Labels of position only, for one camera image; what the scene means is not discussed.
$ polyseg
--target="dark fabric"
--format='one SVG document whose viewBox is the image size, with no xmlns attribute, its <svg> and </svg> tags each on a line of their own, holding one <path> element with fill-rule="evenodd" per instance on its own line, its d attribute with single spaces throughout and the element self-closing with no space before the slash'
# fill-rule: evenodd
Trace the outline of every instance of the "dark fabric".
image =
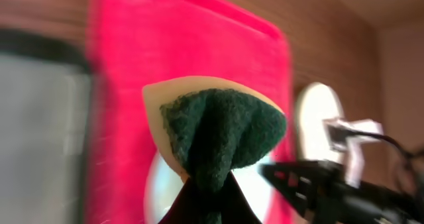
<svg viewBox="0 0 424 224">
<path fill-rule="evenodd" d="M 215 213 L 215 217 L 208 219 L 209 213 L 214 214 L 209 209 L 211 208 L 209 200 L 203 198 L 194 181 L 189 178 L 159 224 L 198 224 L 207 223 L 202 220 L 214 221 L 215 218 L 221 218 L 221 223 L 224 224 L 260 224 L 231 172 L 216 196 L 220 201 L 219 206 L 216 207 L 218 214 Z"/>
<path fill-rule="evenodd" d="M 254 164 L 286 131 L 286 118 L 258 98 L 232 89 L 189 93 L 161 106 L 172 152 L 210 200 L 199 223 L 221 223 L 215 197 L 233 168 Z"/>
</svg>

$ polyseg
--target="pink cloth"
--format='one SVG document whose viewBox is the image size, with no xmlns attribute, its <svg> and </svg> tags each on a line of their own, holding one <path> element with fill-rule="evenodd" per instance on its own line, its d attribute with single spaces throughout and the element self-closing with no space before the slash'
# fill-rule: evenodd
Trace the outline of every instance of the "pink cloth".
<svg viewBox="0 0 424 224">
<path fill-rule="evenodd" d="M 216 76 L 259 91 L 291 117 L 288 44 L 270 23 L 223 0 L 93 0 L 89 53 L 102 78 L 99 131 L 89 165 L 89 224 L 145 223 L 146 178 L 156 153 L 142 101 L 146 84 Z M 274 150 L 292 157 L 290 133 Z M 274 195 L 266 223 L 289 223 Z"/>
</svg>

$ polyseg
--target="dish sponge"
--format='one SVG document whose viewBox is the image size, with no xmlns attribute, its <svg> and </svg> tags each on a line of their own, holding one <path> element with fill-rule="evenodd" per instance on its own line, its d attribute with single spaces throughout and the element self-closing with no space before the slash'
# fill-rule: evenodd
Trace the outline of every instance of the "dish sponge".
<svg viewBox="0 0 424 224">
<path fill-rule="evenodd" d="M 160 107 L 177 161 L 201 195 L 214 199 L 233 168 L 254 164 L 286 132 L 284 114 L 255 96 L 233 89 L 206 89 Z M 219 210 L 200 223 L 221 223 Z"/>
</svg>

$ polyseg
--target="black cable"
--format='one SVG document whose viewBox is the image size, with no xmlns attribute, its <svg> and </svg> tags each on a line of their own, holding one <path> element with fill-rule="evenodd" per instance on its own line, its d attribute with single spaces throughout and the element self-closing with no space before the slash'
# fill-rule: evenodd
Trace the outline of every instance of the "black cable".
<svg viewBox="0 0 424 224">
<path fill-rule="evenodd" d="M 418 151 L 416 151 L 416 152 L 414 152 L 413 154 L 412 154 L 412 157 L 410 158 L 410 160 L 413 160 L 413 159 L 416 159 L 416 158 L 421 158 L 422 156 L 424 156 L 424 149 L 421 149 L 421 150 L 418 150 Z M 403 193 L 403 194 L 407 194 L 407 192 L 403 189 L 403 187 L 402 187 L 402 185 L 401 185 L 401 182 L 400 182 L 400 179 L 399 179 L 399 167 L 401 167 L 401 166 L 403 166 L 403 169 L 404 170 L 407 170 L 407 172 L 412 172 L 412 174 L 413 174 L 413 170 L 411 170 L 410 168 L 408 168 L 407 167 L 407 165 L 401 165 L 400 163 L 398 163 L 397 165 L 396 165 L 396 167 L 395 167 L 395 173 L 397 174 L 397 176 L 395 177 L 395 180 L 394 180 L 394 182 L 395 182 L 395 185 L 396 185 L 396 188 L 401 192 L 401 193 Z"/>
<path fill-rule="evenodd" d="M 393 173 L 395 174 L 395 179 L 394 179 L 394 183 L 395 183 L 395 187 L 396 189 L 401 192 L 404 195 L 408 195 L 408 193 L 404 190 L 401 182 L 400 182 L 400 178 L 399 178 L 399 168 L 401 167 L 401 165 L 399 165 L 399 163 L 397 163 L 396 166 L 394 166 L 394 171 Z"/>
<path fill-rule="evenodd" d="M 352 130 L 352 129 L 347 129 L 347 130 L 349 132 L 349 136 L 359 135 L 359 136 L 371 137 L 371 138 L 375 138 L 375 139 L 379 139 L 379 140 L 384 140 L 384 141 L 390 143 L 391 145 L 395 146 L 395 148 L 400 152 L 400 154 L 402 155 L 402 157 L 406 161 L 405 168 L 407 168 L 409 171 L 411 171 L 412 176 L 413 176 L 413 181 L 414 181 L 415 185 L 417 186 L 416 192 L 415 192 L 415 204 L 419 208 L 419 211 L 424 209 L 424 184 L 422 182 L 420 182 L 420 179 L 417 175 L 417 172 L 414 170 L 412 163 L 411 163 L 411 160 L 413 158 L 423 156 L 424 150 L 420 150 L 419 152 L 412 154 L 412 153 L 406 151 L 404 148 L 402 148 L 400 143 L 398 141 L 396 141 L 395 139 L 393 139 L 392 137 L 389 137 L 389 136 L 386 136 L 386 135 L 380 135 L 380 134 L 376 134 L 376 133 L 367 133 L 367 132 L 363 132 L 363 131 L 355 131 L 355 130 Z M 420 222 L 424 223 L 424 215 L 423 214 L 421 214 Z"/>
</svg>

